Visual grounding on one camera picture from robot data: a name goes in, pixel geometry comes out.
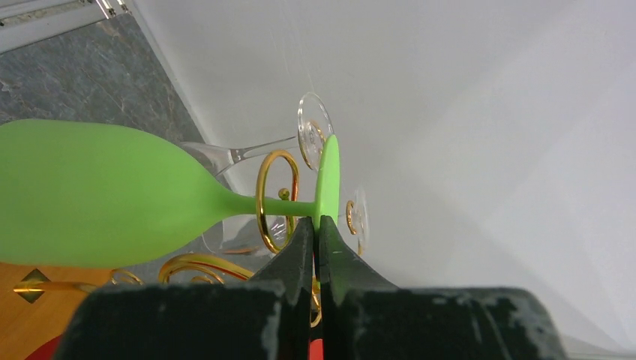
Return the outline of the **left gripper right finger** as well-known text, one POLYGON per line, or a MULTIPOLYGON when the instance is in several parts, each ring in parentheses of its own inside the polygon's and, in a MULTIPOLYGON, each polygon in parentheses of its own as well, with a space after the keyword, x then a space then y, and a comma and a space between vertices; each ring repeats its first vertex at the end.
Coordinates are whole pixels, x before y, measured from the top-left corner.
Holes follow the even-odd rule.
POLYGON ((317 233, 326 359, 565 359, 544 305, 516 287, 400 287, 322 216, 317 233))

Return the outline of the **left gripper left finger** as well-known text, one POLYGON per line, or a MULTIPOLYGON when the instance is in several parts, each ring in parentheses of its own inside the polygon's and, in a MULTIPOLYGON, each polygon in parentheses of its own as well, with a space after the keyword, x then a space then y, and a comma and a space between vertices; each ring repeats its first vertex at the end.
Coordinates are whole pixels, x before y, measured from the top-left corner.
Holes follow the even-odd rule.
POLYGON ((314 225, 252 279, 105 286, 73 315, 55 359, 307 359, 314 225))

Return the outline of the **red plastic wine glass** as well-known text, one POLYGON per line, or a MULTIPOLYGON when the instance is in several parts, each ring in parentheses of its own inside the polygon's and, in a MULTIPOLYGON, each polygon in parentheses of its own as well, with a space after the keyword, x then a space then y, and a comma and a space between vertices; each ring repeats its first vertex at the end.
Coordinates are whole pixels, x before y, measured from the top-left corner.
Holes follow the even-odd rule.
MULTIPOLYGON (((53 355, 59 345, 61 340, 61 335, 58 335, 51 340, 48 340, 43 345, 39 346, 36 350, 34 350, 30 355, 28 355, 25 360, 50 360, 53 358, 53 355)), ((324 348, 323 348, 323 339, 315 339, 310 342, 309 346, 309 360, 323 360, 324 359, 324 348)))

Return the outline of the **green plastic wine glass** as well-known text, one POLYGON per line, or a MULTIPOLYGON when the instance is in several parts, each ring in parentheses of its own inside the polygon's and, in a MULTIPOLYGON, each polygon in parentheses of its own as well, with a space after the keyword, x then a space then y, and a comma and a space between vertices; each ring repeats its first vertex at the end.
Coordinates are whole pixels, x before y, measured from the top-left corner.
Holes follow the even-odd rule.
MULTIPOLYGON (((265 198, 266 217, 338 216, 340 154, 323 146, 313 202, 265 198)), ((185 246, 257 194, 224 187, 184 149, 131 127, 20 119, 1 126, 1 261, 116 269, 185 246)))

